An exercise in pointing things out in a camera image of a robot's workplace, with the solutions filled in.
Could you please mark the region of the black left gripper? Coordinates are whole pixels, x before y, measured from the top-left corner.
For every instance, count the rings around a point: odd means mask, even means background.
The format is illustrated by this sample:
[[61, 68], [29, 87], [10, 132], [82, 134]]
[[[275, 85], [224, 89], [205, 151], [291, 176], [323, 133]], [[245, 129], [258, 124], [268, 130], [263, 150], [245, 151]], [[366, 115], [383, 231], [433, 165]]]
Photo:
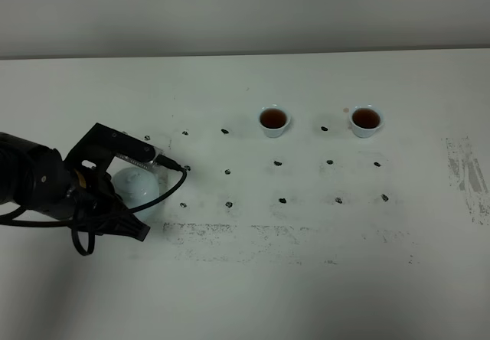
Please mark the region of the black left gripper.
[[74, 169], [73, 176], [76, 186], [73, 232], [130, 237], [138, 241], [146, 239], [149, 226], [129, 212], [108, 172], [99, 174], [94, 167], [83, 165]]

